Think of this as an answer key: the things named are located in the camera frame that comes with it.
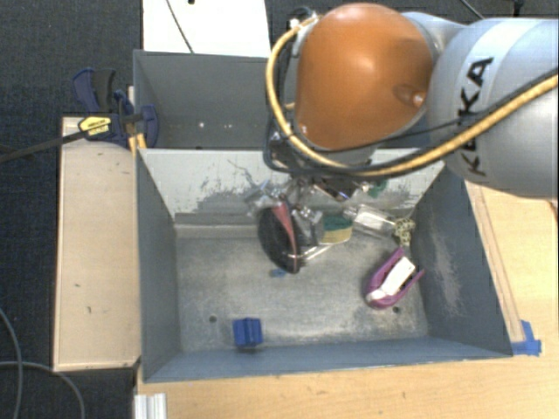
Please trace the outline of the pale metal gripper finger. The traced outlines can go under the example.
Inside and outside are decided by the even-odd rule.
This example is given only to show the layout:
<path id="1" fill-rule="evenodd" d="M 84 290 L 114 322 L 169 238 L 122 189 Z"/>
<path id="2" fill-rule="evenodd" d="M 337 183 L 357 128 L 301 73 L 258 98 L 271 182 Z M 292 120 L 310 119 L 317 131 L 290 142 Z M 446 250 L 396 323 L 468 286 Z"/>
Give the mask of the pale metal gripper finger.
<path id="1" fill-rule="evenodd" d="M 284 198 L 285 192 L 282 188 L 262 183 L 249 193 L 249 210 L 261 211 L 274 208 L 279 206 Z"/>
<path id="2" fill-rule="evenodd" d="M 310 261 L 326 250 L 321 240 L 324 235 L 323 212 L 308 207 L 293 208 L 291 211 L 295 236 L 295 253 L 291 257 L 297 261 Z"/>

